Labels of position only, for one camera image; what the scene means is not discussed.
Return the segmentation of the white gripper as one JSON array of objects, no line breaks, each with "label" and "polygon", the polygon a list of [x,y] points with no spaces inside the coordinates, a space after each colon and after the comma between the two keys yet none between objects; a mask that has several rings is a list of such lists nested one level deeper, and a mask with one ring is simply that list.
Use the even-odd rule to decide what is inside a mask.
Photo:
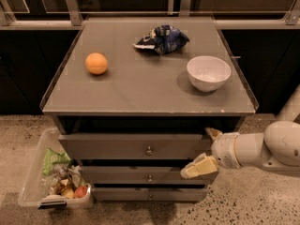
[{"label": "white gripper", "polygon": [[238,132],[223,133],[215,128],[206,127],[206,134],[213,140],[212,155],[205,153],[198,155],[192,162],[186,165],[180,172],[185,179],[207,175],[218,171],[218,164],[225,169],[240,169],[241,165],[235,154],[235,142]]}]

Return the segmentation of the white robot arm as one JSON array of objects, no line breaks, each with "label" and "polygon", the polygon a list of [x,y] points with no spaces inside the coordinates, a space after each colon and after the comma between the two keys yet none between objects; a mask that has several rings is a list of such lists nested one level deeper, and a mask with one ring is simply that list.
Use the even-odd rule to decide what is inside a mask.
[{"label": "white robot arm", "polygon": [[211,152],[198,155],[180,172],[185,179],[216,173],[224,169],[251,166],[270,173],[298,176],[300,173],[300,85],[263,133],[222,133],[207,127],[212,139]]}]

